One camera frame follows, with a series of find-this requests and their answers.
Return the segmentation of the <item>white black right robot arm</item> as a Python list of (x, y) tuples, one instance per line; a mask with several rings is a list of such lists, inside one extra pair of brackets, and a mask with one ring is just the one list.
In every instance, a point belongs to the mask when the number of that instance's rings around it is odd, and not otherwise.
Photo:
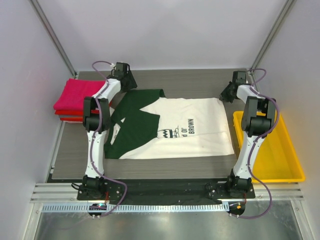
[(224, 184), (228, 195), (240, 198), (251, 191), (252, 179), (258, 179), (253, 174), (253, 166), (262, 143), (279, 122), (279, 107), (274, 98), (261, 94), (249, 84), (246, 72), (239, 70), (233, 72), (232, 81), (219, 99), (228, 103), (239, 99), (245, 103), (241, 119), (242, 147)]

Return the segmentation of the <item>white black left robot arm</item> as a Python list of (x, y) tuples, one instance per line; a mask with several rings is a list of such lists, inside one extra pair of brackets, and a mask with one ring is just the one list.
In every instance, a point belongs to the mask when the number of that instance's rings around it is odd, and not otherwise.
[(137, 87), (130, 65), (96, 61), (92, 68), (100, 74), (105, 83), (93, 96), (83, 101), (83, 126), (88, 139), (87, 166), (82, 184), (78, 189), (78, 200), (98, 200), (107, 194), (104, 176), (104, 144), (111, 125), (109, 104), (118, 93), (125, 93)]

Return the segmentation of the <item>white and green raglan t-shirt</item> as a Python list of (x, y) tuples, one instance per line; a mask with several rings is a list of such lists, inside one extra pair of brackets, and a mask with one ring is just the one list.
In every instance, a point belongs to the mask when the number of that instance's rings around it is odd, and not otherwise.
[(167, 98), (163, 89), (127, 92), (111, 115), (107, 159), (172, 159), (234, 154), (218, 98)]

